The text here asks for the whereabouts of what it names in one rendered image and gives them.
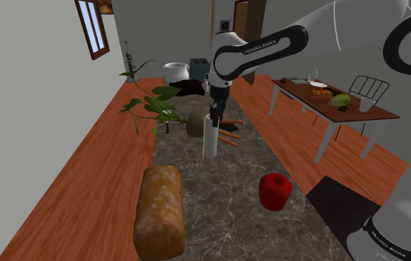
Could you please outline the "blue-grey toaster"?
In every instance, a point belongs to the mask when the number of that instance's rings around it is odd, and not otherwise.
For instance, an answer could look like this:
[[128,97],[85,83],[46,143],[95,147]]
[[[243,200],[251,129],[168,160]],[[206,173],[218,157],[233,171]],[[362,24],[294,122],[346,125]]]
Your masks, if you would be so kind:
[[210,71],[210,64],[205,58],[192,58],[189,60],[189,77],[204,82],[205,75]]

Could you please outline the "green plant in olive pot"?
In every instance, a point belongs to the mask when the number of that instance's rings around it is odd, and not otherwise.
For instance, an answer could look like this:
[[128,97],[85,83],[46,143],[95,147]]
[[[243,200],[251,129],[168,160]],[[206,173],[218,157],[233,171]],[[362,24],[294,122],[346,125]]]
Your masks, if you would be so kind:
[[[143,100],[139,98],[132,98],[130,102],[123,105],[123,109],[119,113],[128,112],[133,121],[137,134],[139,134],[139,127],[137,121],[139,119],[153,119],[157,123],[154,128],[151,129],[153,134],[157,133],[157,126],[169,122],[170,125],[183,125],[185,124],[186,130],[189,136],[199,137],[203,135],[203,125],[205,114],[198,110],[193,110],[190,115],[185,118],[178,115],[175,110],[177,109],[171,103],[169,99],[176,96],[180,91],[170,85],[163,85],[155,87],[151,92],[143,89],[137,83],[135,84],[141,91],[146,93]],[[137,105],[143,105],[144,109],[148,112],[155,113],[156,116],[139,116],[133,112],[133,109]]]

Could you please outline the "white cylinder bottle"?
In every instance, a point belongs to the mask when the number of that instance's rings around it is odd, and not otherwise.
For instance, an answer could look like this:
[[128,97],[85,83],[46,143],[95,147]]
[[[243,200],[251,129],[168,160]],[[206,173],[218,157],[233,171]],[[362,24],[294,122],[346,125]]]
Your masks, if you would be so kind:
[[213,125],[213,120],[207,114],[203,125],[203,156],[214,158],[217,155],[218,127]]

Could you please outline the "white round pot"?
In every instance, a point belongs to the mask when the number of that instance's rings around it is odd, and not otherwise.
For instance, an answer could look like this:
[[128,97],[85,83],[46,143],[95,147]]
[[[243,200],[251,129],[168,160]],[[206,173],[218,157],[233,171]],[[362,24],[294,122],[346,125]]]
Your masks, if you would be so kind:
[[188,65],[184,62],[171,62],[163,66],[164,80],[167,84],[189,79]]

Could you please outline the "brown wooden door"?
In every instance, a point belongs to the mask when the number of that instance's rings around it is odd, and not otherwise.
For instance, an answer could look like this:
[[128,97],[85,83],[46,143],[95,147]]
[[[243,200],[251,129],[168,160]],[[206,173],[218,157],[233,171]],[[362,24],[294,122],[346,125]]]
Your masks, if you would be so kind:
[[244,39],[245,37],[248,5],[248,0],[236,0],[234,3],[233,31],[241,39]]

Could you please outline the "dark spindly stand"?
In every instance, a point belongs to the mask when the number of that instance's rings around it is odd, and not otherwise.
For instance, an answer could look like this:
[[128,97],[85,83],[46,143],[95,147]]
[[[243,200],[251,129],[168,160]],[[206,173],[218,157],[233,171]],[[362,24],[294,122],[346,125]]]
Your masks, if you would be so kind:
[[[132,71],[135,70],[136,65],[134,64],[134,60],[133,60],[132,55],[128,52],[128,43],[127,43],[127,41],[125,41],[125,47],[126,47],[125,58],[126,58],[127,66],[128,66],[128,71],[132,72]],[[138,81],[139,81],[139,78],[136,77],[136,76],[129,76],[126,79],[126,82],[138,82]]]

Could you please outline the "wooden dining table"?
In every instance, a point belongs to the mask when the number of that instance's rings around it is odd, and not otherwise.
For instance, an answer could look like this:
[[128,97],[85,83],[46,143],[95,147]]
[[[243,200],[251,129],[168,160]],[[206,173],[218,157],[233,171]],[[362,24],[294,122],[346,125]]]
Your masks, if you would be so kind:
[[274,80],[269,114],[273,112],[277,94],[282,93],[301,103],[303,106],[302,111],[310,109],[316,114],[316,119],[325,119],[328,122],[315,157],[316,163],[320,161],[329,141],[333,136],[338,135],[342,126],[352,123],[365,125],[368,122],[376,121],[378,124],[375,132],[369,138],[361,154],[363,159],[377,142],[378,137],[383,133],[389,122],[398,119],[399,116],[376,105],[376,102],[388,90],[389,82],[363,75],[357,76],[354,81],[356,82],[359,79],[363,79],[365,83],[370,83],[369,90],[366,93],[362,93],[361,89],[353,90],[353,88],[345,93],[318,80],[315,82],[307,80],[304,84],[299,79],[283,78]]

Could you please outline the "red apple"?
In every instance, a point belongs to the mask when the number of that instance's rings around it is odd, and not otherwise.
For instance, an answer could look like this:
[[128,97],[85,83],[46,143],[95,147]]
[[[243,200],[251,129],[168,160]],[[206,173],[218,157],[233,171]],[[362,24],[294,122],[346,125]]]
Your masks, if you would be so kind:
[[292,192],[289,179],[277,173],[264,175],[259,182],[259,199],[261,205],[270,211],[281,211]]

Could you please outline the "brown bread loaf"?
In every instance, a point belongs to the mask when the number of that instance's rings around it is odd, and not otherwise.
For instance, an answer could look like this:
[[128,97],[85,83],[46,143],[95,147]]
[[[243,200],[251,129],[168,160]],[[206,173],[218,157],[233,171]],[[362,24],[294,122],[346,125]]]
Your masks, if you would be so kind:
[[164,261],[185,250],[183,185],[178,167],[150,166],[139,190],[133,234],[142,261]]

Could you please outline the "brown framed window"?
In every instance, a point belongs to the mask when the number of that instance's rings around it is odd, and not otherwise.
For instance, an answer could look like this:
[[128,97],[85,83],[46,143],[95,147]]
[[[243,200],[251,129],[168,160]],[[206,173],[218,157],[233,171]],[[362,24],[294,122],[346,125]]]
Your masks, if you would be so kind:
[[99,0],[74,0],[92,60],[110,51]]

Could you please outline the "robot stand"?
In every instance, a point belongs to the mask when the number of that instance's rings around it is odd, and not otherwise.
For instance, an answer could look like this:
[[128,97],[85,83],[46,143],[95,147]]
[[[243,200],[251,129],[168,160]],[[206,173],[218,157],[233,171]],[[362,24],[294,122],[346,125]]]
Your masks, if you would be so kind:
[[328,176],[306,197],[347,252],[347,237],[381,207]]

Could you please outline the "framed wall picture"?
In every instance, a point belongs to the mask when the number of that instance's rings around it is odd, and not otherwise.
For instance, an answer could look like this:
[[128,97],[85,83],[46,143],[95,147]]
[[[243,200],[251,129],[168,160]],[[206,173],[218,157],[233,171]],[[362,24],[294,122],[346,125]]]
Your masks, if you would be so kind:
[[99,11],[101,14],[113,14],[114,10],[111,4],[111,0],[97,0]]

